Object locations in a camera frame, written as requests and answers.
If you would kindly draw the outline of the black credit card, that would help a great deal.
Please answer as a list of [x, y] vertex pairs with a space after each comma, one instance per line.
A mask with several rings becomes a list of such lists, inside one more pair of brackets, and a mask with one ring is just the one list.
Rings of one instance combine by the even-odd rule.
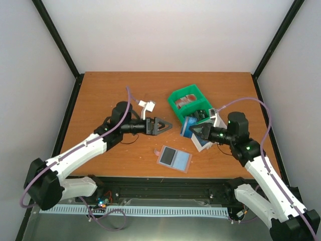
[[175, 149], [172, 149], [172, 148], [169, 148], [169, 147], [165, 147], [164, 151], [163, 151], [163, 154], [161, 156], [160, 162], [162, 164], [170, 166], [172, 164], [172, 161], [173, 161], [175, 153], [176, 153]]

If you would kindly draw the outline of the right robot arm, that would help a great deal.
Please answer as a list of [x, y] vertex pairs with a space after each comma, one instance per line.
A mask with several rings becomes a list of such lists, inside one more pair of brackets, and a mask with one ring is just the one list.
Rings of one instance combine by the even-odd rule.
[[231, 112], [226, 128], [201, 123], [189, 129], [205, 141], [228, 145], [232, 156], [253, 176], [264, 194], [236, 179], [233, 196], [267, 226], [273, 240], [317, 240], [319, 214], [308, 210], [285, 185], [262, 146], [250, 138], [248, 125], [244, 113]]

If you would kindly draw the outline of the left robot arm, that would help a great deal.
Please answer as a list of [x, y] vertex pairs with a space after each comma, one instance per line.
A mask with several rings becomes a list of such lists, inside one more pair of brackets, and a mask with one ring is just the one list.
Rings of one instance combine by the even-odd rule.
[[28, 194], [41, 210], [48, 210], [60, 201], [88, 197], [93, 202], [107, 199], [105, 185], [94, 175], [70, 179], [69, 175], [87, 161], [121, 143], [124, 134], [157, 136], [173, 125], [159, 117], [132, 118], [134, 111], [129, 102], [121, 101], [113, 108], [102, 125], [85, 140], [46, 161], [35, 159], [29, 167], [24, 183]]

